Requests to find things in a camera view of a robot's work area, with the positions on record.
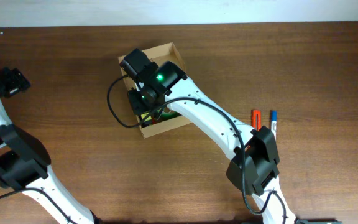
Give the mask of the yellow highlighter pen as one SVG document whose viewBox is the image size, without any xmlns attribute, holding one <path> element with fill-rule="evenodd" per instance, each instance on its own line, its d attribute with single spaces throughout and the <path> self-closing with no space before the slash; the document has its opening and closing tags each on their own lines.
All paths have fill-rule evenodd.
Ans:
<svg viewBox="0 0 358 224">
<path fill-rule="evenodd" d="M 152 122 L 152 116 L 149 113 L 141 114 L 140 118 L 143 121 L 143 123 L 151 123 Z"/>
</svg>

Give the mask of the green tape roll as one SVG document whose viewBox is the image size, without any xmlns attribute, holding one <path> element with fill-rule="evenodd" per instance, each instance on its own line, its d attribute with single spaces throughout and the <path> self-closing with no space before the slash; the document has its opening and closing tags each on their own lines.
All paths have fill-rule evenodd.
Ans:
<svg viewBox="0 0 358 224">
<path fill-rule="evenodd" d="M 168 120 L 168 119 L 176 118 L 179 115 L 180 114 L 177 113 L 176 111 L 173 111 L 168 107 L 165 107 L 162 111 L 160 118 L 163 120 Z"/>
</svg>

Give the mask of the brown cardboard box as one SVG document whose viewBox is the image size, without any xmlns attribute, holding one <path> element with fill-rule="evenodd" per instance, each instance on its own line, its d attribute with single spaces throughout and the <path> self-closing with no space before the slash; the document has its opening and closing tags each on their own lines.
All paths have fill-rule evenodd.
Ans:
<svg viewBox="0 0 358 224">
<path fill-rule="evenodd" d="M 124 81 L 126 88 L 138 91 L 147 87 L 161 94 L 163 103 L 171 94 L 171 88 L 186 77 L 186 65 L 173 43 L 159 45 L 150 49 L 134 49 L 127 55 L 118 57 L 121 73 L 127 77 Z M 148 138 L 191 122 L 182 115 L 176 118 L 163 120 L 161 114 L 152 116 L 156 124 L 142 127 L 140 131 L 144 138 Z"/>
</svg>

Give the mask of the orange utility knife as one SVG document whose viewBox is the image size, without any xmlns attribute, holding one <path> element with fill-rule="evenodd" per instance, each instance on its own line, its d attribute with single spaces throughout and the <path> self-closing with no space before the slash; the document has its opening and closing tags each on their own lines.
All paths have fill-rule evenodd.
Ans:
<svg viewBox="0 0 358 224">
<path fill-rule="evenodd" d="M 261 128 L 261 112 L 260 110 L 254 109 L 251 112 L 251 123 L 255 130 L 259 130 Z"/>
</svg>

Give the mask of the blue white marker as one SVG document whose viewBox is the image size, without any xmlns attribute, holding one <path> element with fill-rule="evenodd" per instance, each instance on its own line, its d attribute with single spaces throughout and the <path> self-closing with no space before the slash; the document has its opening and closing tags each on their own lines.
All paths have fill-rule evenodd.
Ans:
<svg viewBox="0 0 358 224">
<path fill-rule="evenodd" d="M 274 138 L 277 138 L 277 110 L 271 111 L 270 129 L 273 132 Z"/>
</svg>

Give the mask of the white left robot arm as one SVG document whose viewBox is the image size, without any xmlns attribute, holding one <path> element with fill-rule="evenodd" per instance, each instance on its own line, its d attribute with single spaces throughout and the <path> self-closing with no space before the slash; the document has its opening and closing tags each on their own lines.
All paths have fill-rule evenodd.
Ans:
<svg viewBox="0 0 358 224">
<path fill-rule="evenodd" d="M 29 87 L 20 70 L 0 68 L 0 187 L 12 189 L 1 195 L 0 200 L 22 193 L 39 203 L 59 223 L 101 223 L 59 181 L 44 145 L 7 115 L 2 98 L 10 98 Z"/>
</svg>

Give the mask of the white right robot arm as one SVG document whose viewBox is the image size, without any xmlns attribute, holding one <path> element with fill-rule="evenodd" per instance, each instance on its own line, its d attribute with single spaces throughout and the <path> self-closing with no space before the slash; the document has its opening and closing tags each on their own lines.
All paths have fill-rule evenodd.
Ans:
<svg viewBox="0 0 358 224">
<path fill-rule="evenodd" d="M 155 112 L 167 107 L 208 135 L 230 160 L 226 175 L 242 194 L 246 208 L 264 223 L 296 223 L 280 188 L 277 143 L 266 126 L 239 121 L 209 99 L 175 63 L 162 65 L 134 49 L 121 68 L 139 85 L 140 98 Z"/>
</svg>

